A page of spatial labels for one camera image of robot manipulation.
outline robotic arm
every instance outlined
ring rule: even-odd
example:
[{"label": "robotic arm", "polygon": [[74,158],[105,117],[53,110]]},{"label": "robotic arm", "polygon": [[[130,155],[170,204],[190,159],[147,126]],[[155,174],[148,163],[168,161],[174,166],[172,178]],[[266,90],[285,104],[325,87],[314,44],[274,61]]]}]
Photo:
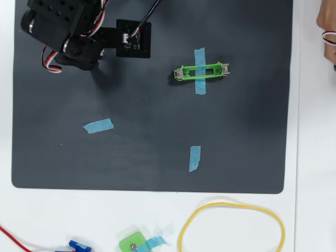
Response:
[{"label": "robotic arm", "polygon": [[[104,48],[116,48],[117,57],[150,58],[151,24],[117,20],[116,28],[101,27],[109,0],[28,0],[21,27],[45,45],[42,65],[50,72],[53,59],[64,66],[93,70]],[[52,49],[44,60],[46,47]]]}]

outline red wire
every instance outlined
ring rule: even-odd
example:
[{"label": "red wire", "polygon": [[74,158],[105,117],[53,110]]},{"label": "red wire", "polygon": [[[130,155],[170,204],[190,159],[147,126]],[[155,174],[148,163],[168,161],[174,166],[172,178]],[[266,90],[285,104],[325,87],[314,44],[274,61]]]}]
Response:
[{"label": "red wire", "polygon": [[32,252],[31,250],[29,250],[28,248],[26,248],[25,246],[23,246],[21,243],[19,243],[18,240],[15,239],[9,232],[7,232],[6,230],[4,230],[2,228],[2,226],[0,226],[0,231],[2,231],[5,235],[7,235],[13,242],[16,243],[17,246],[19,246],[25,252]]}]

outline green 3d printed block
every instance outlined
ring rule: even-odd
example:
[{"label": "green 3d printed block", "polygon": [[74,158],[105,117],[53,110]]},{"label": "green 3d printed block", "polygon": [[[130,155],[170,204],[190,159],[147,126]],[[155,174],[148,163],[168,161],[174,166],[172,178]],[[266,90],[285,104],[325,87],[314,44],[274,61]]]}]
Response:
[{"label": "green 3d printed block", "polygon": [[140,232],[127,237],[119,242],[119,247],[122,252],[133,252],[136,248],[146,244],[146,240]]}]

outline black cable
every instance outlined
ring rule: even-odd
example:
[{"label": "black cable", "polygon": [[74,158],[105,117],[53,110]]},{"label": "black cable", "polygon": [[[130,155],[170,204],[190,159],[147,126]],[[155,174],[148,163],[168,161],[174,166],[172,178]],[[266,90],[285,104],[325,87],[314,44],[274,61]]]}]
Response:
[{"label": "black cable", "polygon": [[140,29],[141,26],[143,26],[144,23],[147,22],[147,20],[150,18],[150,16],[152,15],[153,11],[156,9],[156,7],[159,5],[161,0],[156,0],[155,3],[153,4],[152,8],[148,11],[148,13],[143,17],[143,19],[141,20],[140,24],[138,25],[138,27],[134,30],[134,32],[132,32],[131,34],[135,34],[135,31],[137,29]]}]

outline green battery holder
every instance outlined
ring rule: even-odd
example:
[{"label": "green battery holder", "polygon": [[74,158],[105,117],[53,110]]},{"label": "green battery holder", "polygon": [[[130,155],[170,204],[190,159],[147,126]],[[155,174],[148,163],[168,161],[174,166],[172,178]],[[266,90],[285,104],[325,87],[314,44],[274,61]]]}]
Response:
[{"label": "green battery holder", "polygon": [[175,80],[196,80],[196,79],[209,79],[227,76],[230,74],[228,71],[229,64],[216,63],[205,66],[205,75],[196,76],[196,67],[184,67],[177,68],[174,71]]}]

